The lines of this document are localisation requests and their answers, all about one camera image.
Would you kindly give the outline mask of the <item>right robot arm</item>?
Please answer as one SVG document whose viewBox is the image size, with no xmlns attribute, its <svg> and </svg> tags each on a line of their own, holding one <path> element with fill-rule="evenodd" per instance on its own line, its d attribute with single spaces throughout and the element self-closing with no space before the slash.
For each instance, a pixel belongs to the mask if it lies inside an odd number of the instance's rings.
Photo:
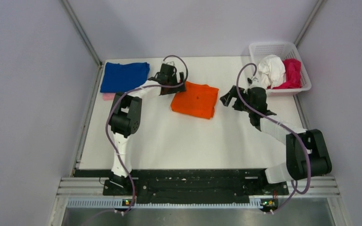
<svg viewBox="0 0 362 226">
<path fill-rule="evenodd" d="M 286 122 L 270 111 L 263 88 L 243 89 L 232 86 L 220 97 L 224 106 L 236 99 L 232 108 L 247 112 L 250 123 L 260 132 L 266 133 L 286 148 L 286 160 L 277 166 L 261 171 L 257 187 L 263 194 L 270 194 L 277 183 L 301 180 L 329 174 L 332 163 L 323 134 L 318 129 L 306 130 Z"/>
</svg>

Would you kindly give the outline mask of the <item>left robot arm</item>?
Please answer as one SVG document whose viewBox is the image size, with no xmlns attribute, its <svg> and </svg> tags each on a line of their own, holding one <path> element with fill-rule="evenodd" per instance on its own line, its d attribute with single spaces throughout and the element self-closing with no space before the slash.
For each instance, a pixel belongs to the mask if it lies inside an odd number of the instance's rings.
<svg viewBox="0 0 362 226">
<path fill-rule="evenodd" d="M 124 93 L 116 93 L 107 122 L 106 136 L 114 149 L 114 160 L 109 176 L 109 188 L 120 194 L 136 194 L 136 186 L 131 176 L 131 155 L 127 144 L 141 124 L 144 100 L 186 91 L 189 77 L 188 68 L 178 72 L 175 65 L 162 63 L 159 72 L 142 85 Z"/>
</svg>

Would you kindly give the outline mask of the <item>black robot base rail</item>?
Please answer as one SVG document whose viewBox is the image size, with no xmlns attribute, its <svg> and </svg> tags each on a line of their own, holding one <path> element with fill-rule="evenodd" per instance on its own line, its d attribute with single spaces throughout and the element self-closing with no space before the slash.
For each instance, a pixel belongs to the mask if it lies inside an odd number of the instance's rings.
<svg viewBox="0 0 362 226">
<path fill-rule="evenodd" d="M 102 194 L 121 196 L 114 207 L 133 208 L 259 208 L 278 206 L 289 195 L 286 182 L 268 184 L 263 169 L 135 169 L 132 179 L 115 179 L 110 170 L 82 170 L 76 178 L 105 178 Z"/>
</svg>

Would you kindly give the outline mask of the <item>orange t shirt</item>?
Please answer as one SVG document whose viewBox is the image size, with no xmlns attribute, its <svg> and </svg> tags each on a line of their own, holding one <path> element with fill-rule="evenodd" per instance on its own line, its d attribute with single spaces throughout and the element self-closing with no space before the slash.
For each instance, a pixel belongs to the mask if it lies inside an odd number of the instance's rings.
<svg viewBox="0 0 362 226">
<path fill-rule="evenodd" d="M 171 110 L 203 119 L 211 119 L 215 113 L 219 89 L 207 84 L 186 82 L 186 91 L 177 93 Z"/>
</svg>

